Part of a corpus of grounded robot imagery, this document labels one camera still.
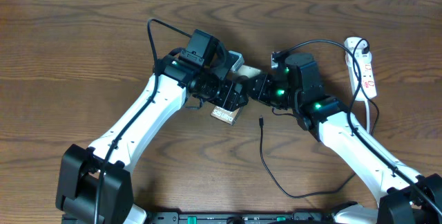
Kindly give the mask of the gold Galaxy smartphone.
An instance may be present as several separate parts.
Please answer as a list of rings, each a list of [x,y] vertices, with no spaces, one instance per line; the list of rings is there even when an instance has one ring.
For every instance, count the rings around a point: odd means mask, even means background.
[[[231,79],[233,81],[242,81],[249,79],[256,75],[261,74],[261,70],[247,65],[242,65],[236,72],[232,72]],[[212,112],[211,117],[220,120],[223,123],[234,125],[239,117],[242,107],[236,109],[235,111],[228,111],[219,106],[216,106]]]

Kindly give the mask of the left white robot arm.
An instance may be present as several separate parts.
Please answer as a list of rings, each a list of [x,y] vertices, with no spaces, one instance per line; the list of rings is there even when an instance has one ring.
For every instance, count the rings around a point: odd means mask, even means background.
[[[82,223],[145,223],[135,204],[132,175],[164,123],[193,96],[226,111],[248,99],[244,86],[228,80],[244,64],[214,36],[195,30],[186,47],[155,62],[153,75],[125,114],[87,148],[71,145],[61,159],[55,206]]]

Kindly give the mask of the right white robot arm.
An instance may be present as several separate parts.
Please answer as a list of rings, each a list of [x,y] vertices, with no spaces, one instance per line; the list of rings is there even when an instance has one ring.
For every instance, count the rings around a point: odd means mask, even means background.
[[[333,223],[440,223],[441,177],[422,176],[395,158],[362,127],[349,107],[327,95],[312,55],[283,59],[276,74],[246,81],[249,97],[292,110],[298,125],[337,153],[365,183],[377,208],[341,205],[327,215]]]

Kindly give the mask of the white USB charger plug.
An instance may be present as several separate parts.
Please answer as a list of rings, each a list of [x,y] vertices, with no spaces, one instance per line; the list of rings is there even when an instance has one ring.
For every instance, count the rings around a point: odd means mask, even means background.
[[[365,47],[357,48],[354,56],[360,63],[368,64],[372,61],[372,54],[370,51],[365,52]]]

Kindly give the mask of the white power strip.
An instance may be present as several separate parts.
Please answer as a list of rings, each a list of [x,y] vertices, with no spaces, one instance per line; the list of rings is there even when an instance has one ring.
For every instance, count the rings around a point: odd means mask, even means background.
[[[351,51],[351,53],[346,53],[345,62],[348,67],[352,93],[355,93],[356,87],[358,86],[358,69],[356,66],[353,66],[352,55],[355,55],[357,48],[365,47],[365,52],[369,51],[369,43],[361,37],[348,37],[344,45]],[[367,98],[363,95],[363,91],[369,99],[377,96],[372,62],[368,64],[358,62],[358,65],[361,70],[361,89],[356,96],[356,101],[367,101]]]

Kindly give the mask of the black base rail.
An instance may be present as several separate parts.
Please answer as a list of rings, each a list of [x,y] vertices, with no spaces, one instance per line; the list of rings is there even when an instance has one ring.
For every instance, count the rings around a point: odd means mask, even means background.
[[[263,223],[334,223],[332,217],[319,212],[292,214],[179,214],[177,212],[148,212],[145,217],[129,215],[127,223],[145,224],[263,224]]]

